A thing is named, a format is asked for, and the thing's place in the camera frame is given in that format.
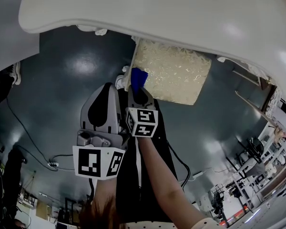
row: white machine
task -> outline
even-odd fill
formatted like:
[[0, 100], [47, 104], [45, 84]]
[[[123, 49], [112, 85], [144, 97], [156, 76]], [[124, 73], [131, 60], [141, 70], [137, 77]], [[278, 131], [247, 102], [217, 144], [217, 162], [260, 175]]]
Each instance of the white machine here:
[[[140, 88], [128, 91], [127, 126], [132, 136], [152, 137], [158, 125], [158, 111], [152, 96]], [[81, 111], [81, 129], [73, 146], [75, 174], [107, 180], [117, 177], [128, 141], [128, 132], [120, 125], [119, 95], [111, 83], [97, 89]]]
[[240, 60], [286, 100], [286, 0], [22, 0], [19, 24], [28, 33], [92, 26]]

